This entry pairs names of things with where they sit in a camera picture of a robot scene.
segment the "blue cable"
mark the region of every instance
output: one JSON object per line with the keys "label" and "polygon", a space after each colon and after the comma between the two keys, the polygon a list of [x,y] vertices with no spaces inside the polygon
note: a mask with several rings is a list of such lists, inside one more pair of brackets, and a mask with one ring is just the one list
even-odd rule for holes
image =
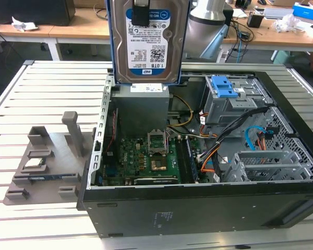
{"label": "blue cable", "polygon": [[239,62],[240,52],[241,52],[241,42],[242,42],[242,40],[241,40],[241,33],[239,33],[239,36],[240,36],[240,45],[239,45],[239,50],[238,50],[238,58],[236,59],[236,63],[238,63],[238,62]]}
{"label": "blue cable", "polygon": [[255,149],[254,145],[252,144],[252,142],[249,139],[249,130],[250,129],[261,130],[264,134],[266,134],[266,133],[273,134],[273,131],[267,131],[263,127],[259,127],[259,126],[250,126],[249,128],[247,128],[246,131],[245,131],[245,139],[246,139],[246,142],[248,143],[248,146],[250,147],[251,150],[256,150],[256,149]]}

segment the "barcode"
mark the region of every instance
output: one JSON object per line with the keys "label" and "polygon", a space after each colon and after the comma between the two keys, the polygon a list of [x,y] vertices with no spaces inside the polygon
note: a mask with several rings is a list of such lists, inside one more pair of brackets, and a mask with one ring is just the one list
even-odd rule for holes
{"label": "barcode", "polygon": [[164,49],[152,49],[151,50],[151,62],[155,63],[163,63],[165,57],[165,50]]}

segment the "blue drive latch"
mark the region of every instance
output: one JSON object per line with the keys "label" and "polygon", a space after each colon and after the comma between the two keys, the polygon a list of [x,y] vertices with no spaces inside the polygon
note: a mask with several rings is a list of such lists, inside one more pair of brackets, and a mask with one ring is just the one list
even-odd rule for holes
{"label": "blue drive latch", "polygon": [[233,90],[232,83],[227,77],[211,77],[211,84],[219,98],[237,98],[238,94]]}

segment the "mouse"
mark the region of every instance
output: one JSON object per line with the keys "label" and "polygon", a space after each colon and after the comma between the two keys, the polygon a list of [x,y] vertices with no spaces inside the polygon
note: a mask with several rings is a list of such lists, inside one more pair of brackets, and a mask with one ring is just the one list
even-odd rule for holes
{"label": "mouse", "polygon": [[257,1],[260,5],[267,5],[267,1],[266,0],[258,0]]}

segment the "crumpled paper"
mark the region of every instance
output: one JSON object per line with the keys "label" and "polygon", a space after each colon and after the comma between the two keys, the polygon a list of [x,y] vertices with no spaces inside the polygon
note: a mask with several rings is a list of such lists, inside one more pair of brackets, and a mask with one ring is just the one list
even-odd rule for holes
{"label": "crumpled paper", "polygon": [[20,22],[19,20],[16,20],[14,17],[11,17],[13,22],[11,25],[14,26],[15,29],[25,32],[26,30],[36,30],[38,27],[33,22]]}
{"label": "crumpled paper", "polygon": [[296,32],[295,27],[300,22],[300,19],[294,17],[292,14],[288,14],[283,17],[282,20],[276,20],[272,26],[276,29],[277,33],[285,31]]}

